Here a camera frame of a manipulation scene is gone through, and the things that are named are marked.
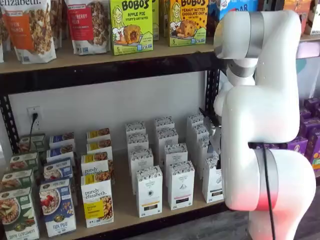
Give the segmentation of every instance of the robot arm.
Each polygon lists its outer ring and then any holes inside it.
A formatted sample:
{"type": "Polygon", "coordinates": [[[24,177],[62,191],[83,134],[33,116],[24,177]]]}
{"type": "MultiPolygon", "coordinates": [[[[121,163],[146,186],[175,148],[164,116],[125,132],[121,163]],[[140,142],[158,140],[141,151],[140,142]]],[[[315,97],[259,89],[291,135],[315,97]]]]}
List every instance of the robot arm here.
{"type": "MultiPolygon", "coordinates": [[[[229,68],[239,74],[228,74],[234,87],[219,103],[225,203],[233,210],[251,211],[248,230],[254,240],[270,240],[272,234],[262,151],[250,149],[248,142],[283,143],[298,133],[300,24],[293,11],[231,11],[214,36],[218,58],[231,59],[240,67],[254,63],[248,59],[258,59],[255,85],[247,81],[252,75],[241,77],[246,71],[229,68]]],[[[298,152],[267,150],[266,156],[276,237],[292,240],[315,195],[314,172],[298,152]]]]}

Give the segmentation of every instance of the wooden floor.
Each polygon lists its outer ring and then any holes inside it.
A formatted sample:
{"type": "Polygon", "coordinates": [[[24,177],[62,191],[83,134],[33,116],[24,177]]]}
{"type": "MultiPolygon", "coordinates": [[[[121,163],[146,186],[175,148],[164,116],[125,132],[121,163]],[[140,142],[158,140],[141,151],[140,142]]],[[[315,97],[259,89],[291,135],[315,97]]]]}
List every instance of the wooden floor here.
{"type": "MultiPolygon", "coordinates": [[[[320,240],[320,187],[303,217],[295,240],[320,240]]],[[[248,213],[226,211],[126,240],[244,240],[248,213]]]]}

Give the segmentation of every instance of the bobo's peanut butter chocolate chip box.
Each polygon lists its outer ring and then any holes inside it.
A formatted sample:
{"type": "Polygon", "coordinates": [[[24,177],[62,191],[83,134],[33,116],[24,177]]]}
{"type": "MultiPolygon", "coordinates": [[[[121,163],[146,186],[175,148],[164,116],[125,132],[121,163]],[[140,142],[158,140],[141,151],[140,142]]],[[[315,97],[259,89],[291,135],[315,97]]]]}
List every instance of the bobo's peanut butter chocolate chip box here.
{"type": "Polygon", "coordinates": [[[152,0],[110,0],[114,55],[153,50],[152,0]]]}
{"type": "Polygon", "coordinates": [[[170,47],[206,43],[209,0],[170,0],[170,47]]]}

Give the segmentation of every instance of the black cable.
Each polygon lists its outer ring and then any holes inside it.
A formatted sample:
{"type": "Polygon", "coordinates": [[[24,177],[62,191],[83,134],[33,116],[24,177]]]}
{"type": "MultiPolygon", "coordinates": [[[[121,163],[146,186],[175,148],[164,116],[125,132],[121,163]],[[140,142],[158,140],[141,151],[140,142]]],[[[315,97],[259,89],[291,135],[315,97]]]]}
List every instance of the black cable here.
{"type": "Polygon", "coordinates": [[[272,204],[271,204],[270,188],[269,188],[267,154],[266,154],[266,149],[264,147],[262,148],[262,151],[263,151],[265,185],[266,185],[266,193],[267,193],[267,196],[268,196],[268,205],[269,205],[269,214],[270,214],[272,239],[276,240],[275,222],[274,222],[274,215],[273,215],[273,212],[272,212],[272,204]]]}
{"type": "Polygon", "coordinates": [[[30,128],[30,134],[29,134],[29,147],[28,147],[28,152],[30,152],[31,148],[31,134],[32,134],[32,128],[34,127],[35,121],[38,118],[38,113],[33,113],[32,114],[32,123],[31,123],[31,128],[30,128]]]}

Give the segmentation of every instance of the granola bag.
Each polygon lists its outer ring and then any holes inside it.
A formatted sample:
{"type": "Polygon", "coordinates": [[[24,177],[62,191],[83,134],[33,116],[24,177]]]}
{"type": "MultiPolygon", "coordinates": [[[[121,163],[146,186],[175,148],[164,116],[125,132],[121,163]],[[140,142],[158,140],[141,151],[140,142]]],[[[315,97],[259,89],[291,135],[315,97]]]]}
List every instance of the granola bag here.
{"type": "Polygon", "coordinates": [[[19,61],[47,63],[56,58],[50,0],[4,0],[1,11],[19,61]]]}
{"type": "Polygon", "coordinates": [[[62,47],[62,1],[51,0],[50,25],[55,49],[62,47]]]}
{"type": "Polygon", "coordinates": [[[110,50],[108,0],[66,0],[73,53],[102,54],[110,50]]]}

